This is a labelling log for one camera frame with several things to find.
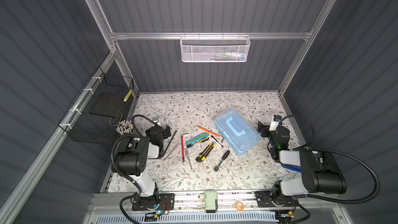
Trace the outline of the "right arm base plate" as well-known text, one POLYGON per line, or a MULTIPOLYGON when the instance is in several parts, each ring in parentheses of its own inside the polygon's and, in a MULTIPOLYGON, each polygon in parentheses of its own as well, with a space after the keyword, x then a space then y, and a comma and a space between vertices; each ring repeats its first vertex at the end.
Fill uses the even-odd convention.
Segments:
POLYGON ((289 196, 273 193, 270 190, 256 191, 255 198, 258 207, 296 207, 297 204, 289 196))

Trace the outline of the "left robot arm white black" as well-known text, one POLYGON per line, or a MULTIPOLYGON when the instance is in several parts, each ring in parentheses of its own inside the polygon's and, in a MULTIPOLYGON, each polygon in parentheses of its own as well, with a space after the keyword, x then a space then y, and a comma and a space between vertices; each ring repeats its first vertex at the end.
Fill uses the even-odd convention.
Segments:
POLYGON ((163 157, 164 140, 170 136, 169 126, 156 125, 147 129, 143 137, 126 134, 113 145, 112 171, 133 183, 138 190, 137 196, 145 201, 160 200, 158 186, 150 179, 146 165, 148 160, 163 157))

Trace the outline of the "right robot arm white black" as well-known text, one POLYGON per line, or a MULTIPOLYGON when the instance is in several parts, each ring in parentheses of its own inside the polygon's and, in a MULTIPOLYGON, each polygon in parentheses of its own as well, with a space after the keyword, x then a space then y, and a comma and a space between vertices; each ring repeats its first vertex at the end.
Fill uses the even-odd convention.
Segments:
POLYGON ((332 153, 290 150, 290 130, 272 121, 271 125, 258 122, 257 131, 269 141, 271 158, 282 167, 298 172, 298 177, 277 180, 272 188, 272 199, 307 194, 344 194, 347 190, 344 176, 332 153))

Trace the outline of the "blue plastic tool box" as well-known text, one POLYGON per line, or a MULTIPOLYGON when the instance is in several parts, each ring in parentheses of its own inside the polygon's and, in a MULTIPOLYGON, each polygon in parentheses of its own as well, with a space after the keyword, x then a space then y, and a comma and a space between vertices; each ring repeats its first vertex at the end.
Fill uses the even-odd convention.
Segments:
POLYGON ((235 108, 219 113, 215 127, 239 156, 260 143, 259 132, 235 108))

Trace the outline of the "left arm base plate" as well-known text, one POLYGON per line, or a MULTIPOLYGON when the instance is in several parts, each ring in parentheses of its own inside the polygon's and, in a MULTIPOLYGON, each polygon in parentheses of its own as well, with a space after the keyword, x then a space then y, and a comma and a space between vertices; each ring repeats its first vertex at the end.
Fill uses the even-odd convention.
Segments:
POLYGON ((131 200, 132 211, 170 211, 174 209, 175 194, 159 194, 151 197, 136 197, 131 200))

